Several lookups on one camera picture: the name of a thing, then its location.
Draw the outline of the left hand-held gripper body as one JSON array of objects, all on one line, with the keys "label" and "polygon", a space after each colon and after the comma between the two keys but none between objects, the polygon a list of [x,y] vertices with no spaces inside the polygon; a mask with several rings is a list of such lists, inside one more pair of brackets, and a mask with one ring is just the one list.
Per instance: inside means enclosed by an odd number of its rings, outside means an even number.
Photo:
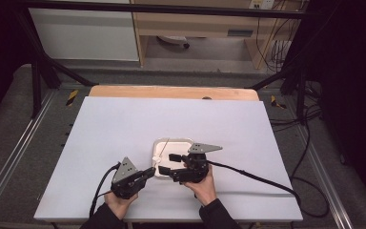
[{"label": "left hand-held gripper body", "polygon": [[112,192],[123,199],[131,198],[136,191],[134,190],[134,181],[138,170],[128,157],[124,157],[117,171],[112,178]]}]

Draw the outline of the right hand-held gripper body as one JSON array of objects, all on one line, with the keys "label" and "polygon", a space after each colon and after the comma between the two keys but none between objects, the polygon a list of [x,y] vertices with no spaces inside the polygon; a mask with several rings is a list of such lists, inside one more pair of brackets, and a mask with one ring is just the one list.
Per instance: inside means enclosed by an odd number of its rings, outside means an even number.
[{"label": "right hand-held gripper body", "polygon": [[174,182],[200,182],[209,172],[206,154],[221,150],[221,146],[204,143],[193,143],[188,154],[182,155],[181,161],[186,167],[183,169],[171,169],[171,178]]}]

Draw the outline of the square metal tray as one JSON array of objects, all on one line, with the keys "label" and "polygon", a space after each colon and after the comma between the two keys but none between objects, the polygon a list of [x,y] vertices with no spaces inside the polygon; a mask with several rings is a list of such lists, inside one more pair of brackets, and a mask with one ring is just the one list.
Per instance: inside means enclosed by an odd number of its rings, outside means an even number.
[{"label": "square metal tray", "polygon": [[[167,137],[157,139],[152,146],[152,156],[159,156],[162,148],[167,140]],[[189,148],[192,146],[193,141],[190,138],[170,138],[170,141],[162,155],[161,161],[155,163],[152,161],[152,166],[156,169],[154,176],[165,178],[166,176],[160,175],[158,167],[168,167],[170,169],[182,169],[184,167],[182,162],[174,162],[169,160],[170,154],[187,155]]]}]

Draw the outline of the thin wooden skewer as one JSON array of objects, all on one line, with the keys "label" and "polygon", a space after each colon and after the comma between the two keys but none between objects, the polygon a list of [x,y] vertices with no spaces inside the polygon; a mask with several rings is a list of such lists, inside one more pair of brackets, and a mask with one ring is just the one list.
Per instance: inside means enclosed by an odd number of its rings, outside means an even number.
[{"label": "thin wooden skewer", "polygon": [[166,142],[165,142],[165,144],[164,144],[164,146],[163,146],[163,148],[162,148],[162,151],[161,151],[161,152],[160,152],[160,154],[159,154],[159,157],[160,157],[160,158],[162,158],[162,155],[163,155],[163,153],[164,153],[164,151],[165,151],[165,149],[166,149],[166,147],[167,147],[167,145],[168,145],[169,141],[170,141],[170,139],[169,139],[169,138],[167,138],[167,140],[166,140]]}]

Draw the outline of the person's left hand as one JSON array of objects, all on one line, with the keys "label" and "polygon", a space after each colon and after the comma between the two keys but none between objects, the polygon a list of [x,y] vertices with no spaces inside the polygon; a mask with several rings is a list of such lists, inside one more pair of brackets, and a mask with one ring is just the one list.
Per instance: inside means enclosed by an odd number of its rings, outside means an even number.
[{"label": "person's left hand", "polygon": [[104,197],[105,203],[118,219],[123,219],[126,216],[130,205],[136,199],[138,199],[138,194],[128,199],[118,198],[114,193],[108,193]]}]

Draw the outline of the person's right hand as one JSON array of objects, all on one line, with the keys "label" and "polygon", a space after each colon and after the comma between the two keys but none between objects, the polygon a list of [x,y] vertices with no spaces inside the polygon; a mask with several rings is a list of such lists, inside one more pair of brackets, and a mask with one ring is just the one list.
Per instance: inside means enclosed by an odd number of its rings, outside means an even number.
[{"label": "person's right hand", "polygon": [[203,206],[207,206],[217,199],[212,166],[209,166],[208,174],[200,182],[184,182],[183,185],[193,191]]}]

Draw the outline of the wooden table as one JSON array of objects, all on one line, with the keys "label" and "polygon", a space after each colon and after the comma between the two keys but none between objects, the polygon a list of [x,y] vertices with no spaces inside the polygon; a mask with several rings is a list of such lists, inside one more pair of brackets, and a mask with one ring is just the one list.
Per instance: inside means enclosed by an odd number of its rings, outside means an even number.
[{"label": "wooden table", "polygon": [[96,85],[89,96],[258,101],[255,90],[208,87]]}]

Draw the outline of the white chair base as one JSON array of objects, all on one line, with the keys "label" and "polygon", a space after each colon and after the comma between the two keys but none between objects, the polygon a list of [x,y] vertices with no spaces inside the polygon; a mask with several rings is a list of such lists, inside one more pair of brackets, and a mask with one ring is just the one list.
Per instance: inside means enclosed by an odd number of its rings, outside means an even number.
[{"label": "white chair base", "polygon": [[184,49],[188,49],[190,44],[184,36],[159,36],[159,39],[174,45],[180,45]]}]

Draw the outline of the wooden desk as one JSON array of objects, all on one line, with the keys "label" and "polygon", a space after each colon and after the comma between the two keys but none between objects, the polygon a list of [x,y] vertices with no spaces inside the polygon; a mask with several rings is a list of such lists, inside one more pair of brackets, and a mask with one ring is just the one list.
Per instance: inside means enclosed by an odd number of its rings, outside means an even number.
[{"label": "wooden desk", "polygon": [[[251,0],[130,0],[133,4],[180,5],[248,10]],[[306,10],[308,0],[274,0],[271,10]],[[297,19],[135,12],[132,15],[139,61],[145,62],[151,36],[242,38],[254,67],[265,66],[271,44],[294,39]]]}]

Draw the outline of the white cabinet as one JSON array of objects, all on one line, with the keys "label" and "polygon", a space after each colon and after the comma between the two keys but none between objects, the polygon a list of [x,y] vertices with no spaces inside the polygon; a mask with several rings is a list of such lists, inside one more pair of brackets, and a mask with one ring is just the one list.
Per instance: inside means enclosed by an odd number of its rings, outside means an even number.
[{"label": "white cabinet", "polygon": [[52,58],[138,60],[130,13],[30,9],[30,15]]}]

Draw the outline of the white power socket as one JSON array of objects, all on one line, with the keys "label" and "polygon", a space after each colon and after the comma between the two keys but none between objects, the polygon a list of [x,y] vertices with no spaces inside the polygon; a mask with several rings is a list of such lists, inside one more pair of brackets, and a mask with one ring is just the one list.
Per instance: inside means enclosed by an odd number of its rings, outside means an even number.
[{"label": "white power socket", "polygon": [[275,0],[251,0],[250,9],[270,10],[274,5]]}]

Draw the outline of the aluminium floor rail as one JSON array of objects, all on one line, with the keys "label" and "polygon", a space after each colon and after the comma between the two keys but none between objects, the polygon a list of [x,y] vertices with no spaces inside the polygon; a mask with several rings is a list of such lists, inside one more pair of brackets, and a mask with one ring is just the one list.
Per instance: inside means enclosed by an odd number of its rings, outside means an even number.
[{"label": "aluminium floor rail", "polygon": [[314,143],[309,139],[307,128],[297,127],[297,131],[307,148],[307,155],[312,164],[315,176],[318,180],[321,190],[329,202],[330,209],[338,229],[354,229],[346,209],[336,191],[332,180],[326,171],[321,159],[318,156]]},{"label": "aluminium floor rail", "polygon": [[28,148],[34,133],[38,129],[42,119],[44,118],[47,110],[49,109],[52,100],[57,95],[57,90],[49,90],[44,96],[42,102],[42,108],[37,113],[36,117],[32,118],[26,128],[26,130],[21,135],[20,139],[17,141],[14,149],[11,151],[9,159],[4,164],[0,171],[0,196],[8,183],[10,176],[14,169],[16,168],[18,162],[20,161],[22,155]]}]

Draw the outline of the black frame stand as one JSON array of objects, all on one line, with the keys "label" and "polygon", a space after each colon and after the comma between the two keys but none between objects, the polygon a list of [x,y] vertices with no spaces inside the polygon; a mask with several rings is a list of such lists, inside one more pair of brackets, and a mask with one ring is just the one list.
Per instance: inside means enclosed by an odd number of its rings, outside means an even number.
[{"label": "black frame stand", "polygon": [[283,94],[290,94],[292,91],[296,91],[295,115],[296,118],[300,120],[302,124],[304,124],[306,117],[304,114],[306,73],[307,67],[305,65],[289,65],[279,73],[276,73],[267,79],[250,86],[250,89],[258,91],[263,87],[275,82],[276,80],[283,78],[284,83],[281,85],[280,91]]},{"label": "black frame stand", "polygon": [[26,9],[18,9],[13,14],[22,33],[25,35],[24,41],[26,42],[31,57],[33,95],[33,111],[31,117],[35,118],[42,110],[41,80],[44,80],[50,89],[58,89],[62,84],[57,75],[57,71],[59,71],[84,86],[96,86],[96,83],[74,73],[46,54],[28,13],[29,11]]}]

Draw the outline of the black frame crossbar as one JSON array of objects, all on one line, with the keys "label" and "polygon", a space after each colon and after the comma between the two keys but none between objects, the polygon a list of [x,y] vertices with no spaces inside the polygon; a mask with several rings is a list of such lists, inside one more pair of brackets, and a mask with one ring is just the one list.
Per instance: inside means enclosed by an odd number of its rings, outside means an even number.
[{"label": "black frame crossbar", "polygon": [[283,10],[241,10],[241,9],[213,8],[213,7],[74,2],[74,1],[54,1],[54,0],[18,0],[18,3],[27,8],[52,9],[52,10],[97,10],[97,11],[220,15],[220,16],[285,18],[285,19],[304,19],[311,17],[311,15],[307,12],[283,11]]}]

